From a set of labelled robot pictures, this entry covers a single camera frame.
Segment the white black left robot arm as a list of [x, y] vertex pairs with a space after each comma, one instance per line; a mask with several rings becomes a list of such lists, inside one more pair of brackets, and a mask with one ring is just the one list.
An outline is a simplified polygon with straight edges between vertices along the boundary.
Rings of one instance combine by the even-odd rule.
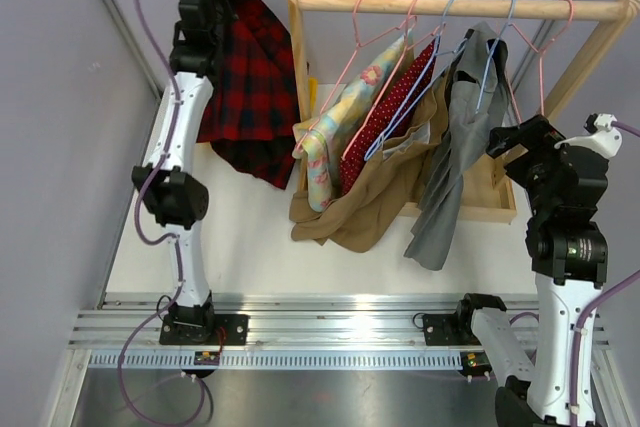
[[217, 315], [206, 278], [201, 232], [209, 191], [193, 174], [194, 150], [206, 106], [221, 71], [223, 40], [235, 17], [228, 0], [178, 0], [172, 50], [165, 63], [169, 84], [159, 138], [145, 164], [132, 170], [135, 208], [145, 209], [169, 245], [175, 293], [159, 309], [163, 345], [237, 344], [248, 322]]

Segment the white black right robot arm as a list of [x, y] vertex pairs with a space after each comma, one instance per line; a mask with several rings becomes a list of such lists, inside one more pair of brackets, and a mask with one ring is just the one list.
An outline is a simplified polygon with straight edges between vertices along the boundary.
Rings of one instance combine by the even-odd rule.
[[621, 134], [610, 114], [588, 117], [583, 136], [567, 138], [542, 115], [491, 130], [486, 153], [516, 147], [506, 175], [526, 191], [531, 218], [525, 244], [538, 296], [536, 357], [516, 337], [504, 302], [467, 294], [454, 314], [456, 336], [480, 345], [498, 389], [501, 426], [593, 426], [591, 355], [596, 301], [607, 279], [608, 246], [593, 218], [608, 187]]

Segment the grey skirt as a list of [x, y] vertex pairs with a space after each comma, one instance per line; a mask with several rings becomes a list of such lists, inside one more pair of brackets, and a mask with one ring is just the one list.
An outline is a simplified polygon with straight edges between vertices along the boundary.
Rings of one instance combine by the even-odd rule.
[[490, 64], [481, 110], [474, 115], [487, 47], [497, 35], [484, 21], [468, 29], [465, 49], [445, 76], [448, 127], [430, 165], [418, 203], [421, 213], [404, 253], [427, 270], [443, 268], [460, 211], [463, 176], [485, 154], [490, 131], [502, 125], [510, 104], [505, 75], [508, 48], [502, 40]]

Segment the red black plaid skirt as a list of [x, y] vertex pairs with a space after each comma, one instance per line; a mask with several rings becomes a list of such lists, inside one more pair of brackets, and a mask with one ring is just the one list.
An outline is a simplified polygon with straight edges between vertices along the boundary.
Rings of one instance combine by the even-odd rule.
[[284, 190], [300, 121], [290, 34], [263, 0], [229, 1], [237, 19], [197, 141], [236, 171]]

